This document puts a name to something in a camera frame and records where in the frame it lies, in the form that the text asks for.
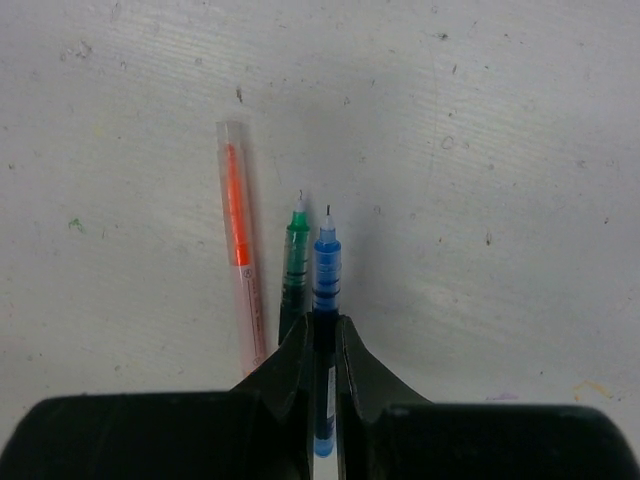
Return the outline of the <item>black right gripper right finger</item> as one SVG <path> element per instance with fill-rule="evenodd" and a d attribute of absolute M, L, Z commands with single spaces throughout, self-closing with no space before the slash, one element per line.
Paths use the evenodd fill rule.
<path fill-rule="evenodd" d="M 601 411 L 544 404 L 433 403 L 336 326 L 342 479 L 632 479 L 635 456 Z"/>

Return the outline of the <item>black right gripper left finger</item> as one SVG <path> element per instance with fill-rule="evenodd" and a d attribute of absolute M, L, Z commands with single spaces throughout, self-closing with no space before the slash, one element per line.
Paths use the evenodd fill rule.
<path fill-rule="evenodd" d="M 17 479 L 310 479 L 309 320 L 228 391 L 62 396 L 14 431 Z"/>

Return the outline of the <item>green gel pen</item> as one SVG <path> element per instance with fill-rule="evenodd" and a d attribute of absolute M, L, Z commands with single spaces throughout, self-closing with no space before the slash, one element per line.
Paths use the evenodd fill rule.
<path fill-rule="evenodd" d="M 306 312 L 308 243 L 310 226 L 303 192 L 286 227 L 283 255 L 278 344 L 281 345 L 294 323 Z"/>

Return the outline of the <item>blue gel pen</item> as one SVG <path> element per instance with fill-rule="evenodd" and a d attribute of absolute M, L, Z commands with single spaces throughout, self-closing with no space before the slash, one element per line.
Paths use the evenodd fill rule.
<path fill-rule="evenodd" d="M 341 243 L 331 215 L 326 215 L 313 245 L 312 320 L 314 327 L 314 440 L 317 457 L 334 448 L 336 416 L 335 328 L 341 292 Z"/>

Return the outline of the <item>orange clear pen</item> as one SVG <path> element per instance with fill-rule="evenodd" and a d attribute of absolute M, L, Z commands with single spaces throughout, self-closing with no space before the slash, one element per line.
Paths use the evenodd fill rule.
<path fill-rule="evenodd" d="M 244 126 L 216 124 L 217 158 L 228 259 L 234 288 L 240 364 L 251 375 L 267 359 L 259 269 L 254 249 L 252 203 L 245 162 Z"/>

